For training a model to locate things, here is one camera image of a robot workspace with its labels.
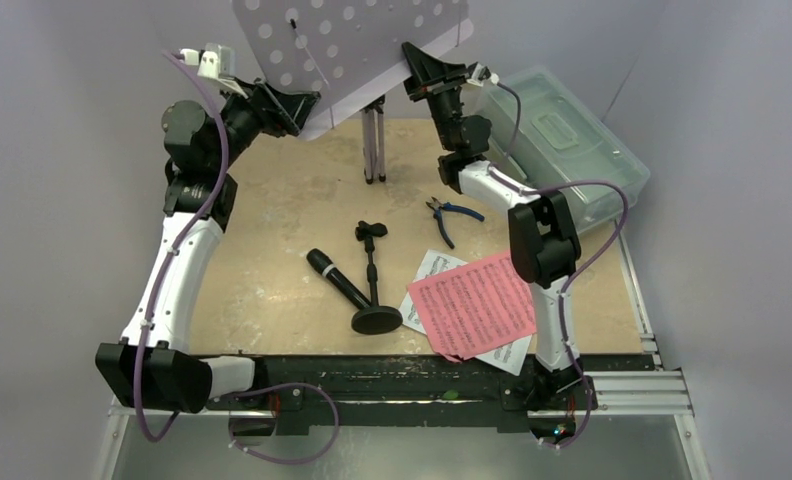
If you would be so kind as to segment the lilac folding music stand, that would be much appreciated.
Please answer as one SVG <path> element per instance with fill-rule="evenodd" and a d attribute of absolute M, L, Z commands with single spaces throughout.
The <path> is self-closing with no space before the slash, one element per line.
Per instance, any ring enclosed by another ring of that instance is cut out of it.
<path fill-rule="evenodd" d="M 265 80 L 320 99 L 298 137 L 314 140 L 402 83 L 409 42 L 440 57 L 469 38 L 466 1 L 234 1 Z"/>

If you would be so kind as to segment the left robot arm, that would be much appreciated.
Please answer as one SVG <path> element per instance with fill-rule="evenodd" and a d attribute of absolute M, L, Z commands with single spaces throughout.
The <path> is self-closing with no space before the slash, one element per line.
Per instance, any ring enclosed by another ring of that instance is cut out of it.
<path fill-rule="evenodd" d="M 169 158 L 159 251 L 128 326 L 95 356 L 100 374 L 128 407 L 198 413 L 228 394 L 247 409 L 269 399 L 270 382 L 256 373 L 255 361 L 190 355 L 189 327 L 231 218 L 238 185 L 229 167 L 261 134 L 298 136 L 321 95 L 284 93 L 256 81 L 223 97 L 221 108 L 178 101 L 161 117 Z"/>

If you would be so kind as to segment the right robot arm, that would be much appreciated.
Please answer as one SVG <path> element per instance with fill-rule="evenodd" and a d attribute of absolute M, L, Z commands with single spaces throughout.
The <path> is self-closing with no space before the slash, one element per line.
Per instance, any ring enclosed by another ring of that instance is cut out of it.
<path fill-rule="evenodd" d="M 582 253 L 566 197 L 558 190 L 532 193 L 486 158 L 492 123 L 465 114 L 461 92 L 467 85 L 497 84 L 495 73 L 481 63 L 445 62 L 411 42 L 401 51 L 409 70 L 406 93 L 427 103 L 445 151 L 438 159 L 442 183 L 507 217 L 512 265 L 536 310 L 538 365 L 528 402 L 556 407 L 576 387 L 592 402 L 594 388 L 575 344 L 566 290 Z"/>

